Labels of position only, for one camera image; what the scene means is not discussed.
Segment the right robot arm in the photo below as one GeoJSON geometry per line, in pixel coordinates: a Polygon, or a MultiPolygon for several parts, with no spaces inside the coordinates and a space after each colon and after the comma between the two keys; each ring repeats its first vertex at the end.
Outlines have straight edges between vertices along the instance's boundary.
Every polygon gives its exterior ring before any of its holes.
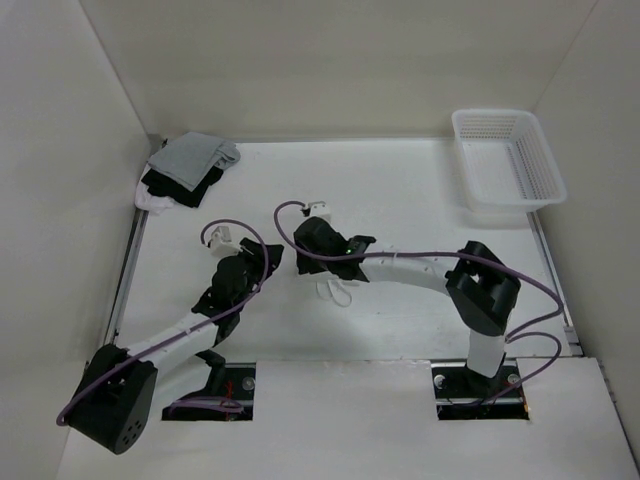
{"type": "Polygon", "coordinates": [[[320,217],[305,220],[293,242],[307,253],[296,254],[302,277],[345,283],[394,283],[448,296],[470,330],[464,384],[476,396],[500,383],[505,359],[506,327],[521,289],[520,280],[483,263],[460,259],[452,268],[436,259],[402,258],[390,248],[383,257],[365,258],[380,244],[371,236],[349,239],[320,217]]]}

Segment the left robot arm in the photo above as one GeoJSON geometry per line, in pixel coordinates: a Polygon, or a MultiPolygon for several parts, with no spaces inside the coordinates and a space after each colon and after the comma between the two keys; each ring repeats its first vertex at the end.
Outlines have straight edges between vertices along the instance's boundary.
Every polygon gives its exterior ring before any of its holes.
{"type": "Polygon", "coordinates": [[[202,360],[190,386],[202,398],[219,395],[225,376],[211,365],[219,358],[212,349],[236,329],[240,312],[280,266],[283,251],[281,244],[243,239],[238,251],[218,261],[211,285],[174,326],[129,347],[101,347],[57,423],[119,455],[140,438],[156,385],[174,369],[202,360]]]}

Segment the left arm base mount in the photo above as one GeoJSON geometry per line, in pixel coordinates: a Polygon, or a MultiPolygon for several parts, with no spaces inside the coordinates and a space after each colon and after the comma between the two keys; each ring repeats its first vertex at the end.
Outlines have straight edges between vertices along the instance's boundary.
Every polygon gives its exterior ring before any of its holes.
{"type": "Polygon", "coordinates": [[[206,350],[172,372],[157,391],[169,422],[241,422],[254,414],[257,366],[206,350]]]}

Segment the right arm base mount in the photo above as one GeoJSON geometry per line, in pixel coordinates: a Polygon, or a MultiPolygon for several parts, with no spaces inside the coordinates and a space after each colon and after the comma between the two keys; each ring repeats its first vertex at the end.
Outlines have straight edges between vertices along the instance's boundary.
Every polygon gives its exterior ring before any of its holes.
{"type": "Polygon", "coordinates": [[[515,362],[508,361],[492,378],[467,368],[464,363],[431,366],[436,413],[442,421],[529,419],[524,392],[515,362]]]}

